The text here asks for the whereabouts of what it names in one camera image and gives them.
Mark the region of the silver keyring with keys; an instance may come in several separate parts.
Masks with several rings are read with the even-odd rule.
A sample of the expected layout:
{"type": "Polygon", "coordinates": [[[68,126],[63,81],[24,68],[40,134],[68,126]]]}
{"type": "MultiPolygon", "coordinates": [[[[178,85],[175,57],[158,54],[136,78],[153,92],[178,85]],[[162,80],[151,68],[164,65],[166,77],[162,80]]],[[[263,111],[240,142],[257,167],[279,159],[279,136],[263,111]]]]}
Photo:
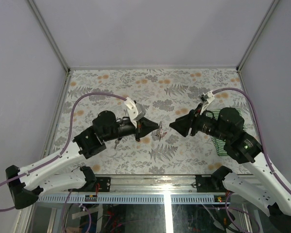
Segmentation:
{"type": "Polygon", "coordinates": [[[161,141],[163,137],[160,136],[160,133],[163,132],[163,124],[162,121],[159,123],[159,127],[152,133],[152,138],[154,141],[161,141]]]}

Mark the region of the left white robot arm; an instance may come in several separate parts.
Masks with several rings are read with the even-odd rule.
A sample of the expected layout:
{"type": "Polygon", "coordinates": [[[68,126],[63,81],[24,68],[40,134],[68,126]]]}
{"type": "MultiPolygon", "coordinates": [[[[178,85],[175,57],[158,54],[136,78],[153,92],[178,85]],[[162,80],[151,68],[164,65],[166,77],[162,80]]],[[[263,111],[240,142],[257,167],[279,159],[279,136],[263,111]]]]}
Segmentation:
{"type": "Polygon", "coordinates": [[[145,117],[134,125],[127,116],[117,119],[111,111],[100,112],[90,127],[69,142],[63,154],[57,151],[31,165],[11,165],[5,170],[15,209],[31,206],[50,192],[92,191],[96,177],[90,167],[82,166],[68,174],[59,174],[59,170],[99,154],[106,149],[107,141],[131,135],[139,141],[157,129],[159,124],[145,117]]]}

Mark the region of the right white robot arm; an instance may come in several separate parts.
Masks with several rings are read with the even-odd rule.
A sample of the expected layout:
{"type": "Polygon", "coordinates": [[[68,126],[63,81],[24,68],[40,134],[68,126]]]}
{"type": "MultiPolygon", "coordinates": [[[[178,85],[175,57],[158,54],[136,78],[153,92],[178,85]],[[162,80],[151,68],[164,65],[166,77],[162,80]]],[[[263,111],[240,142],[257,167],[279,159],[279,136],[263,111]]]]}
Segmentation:
{"type": "Polygon", "coordinates": [[[202,132],[223,141],[227,155],[250,171],[264,188],[248,183],[225,166],[211,175],[212,188],[240,195],[258,207],[280,232],[291,233],[291,183],[265,157],[261,144],[243,125],[244,119],[235,108],[225,107],[214,117],[201,106],[170,123],[184,137],[202,132]]]}

